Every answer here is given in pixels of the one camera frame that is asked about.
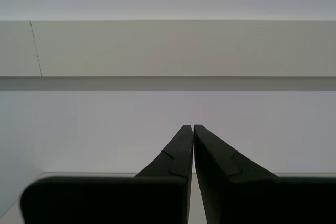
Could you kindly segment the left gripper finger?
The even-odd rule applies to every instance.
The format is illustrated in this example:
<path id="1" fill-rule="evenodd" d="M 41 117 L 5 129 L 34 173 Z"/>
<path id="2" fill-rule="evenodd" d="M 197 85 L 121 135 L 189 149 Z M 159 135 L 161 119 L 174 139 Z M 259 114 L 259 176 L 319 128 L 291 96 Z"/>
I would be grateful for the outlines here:
<path id="1" fill-rule="evenodd" d="M 25 223 L 187 223 L 193 131 L 182 126 L 134 177 L 51 176 L 20 198 Z"/>
<path id="2" fill-rule="evenodd" d="M 194 144 L 208 223 L 335 223 L 333 177 L 277 176 L 202 125 Z"/>

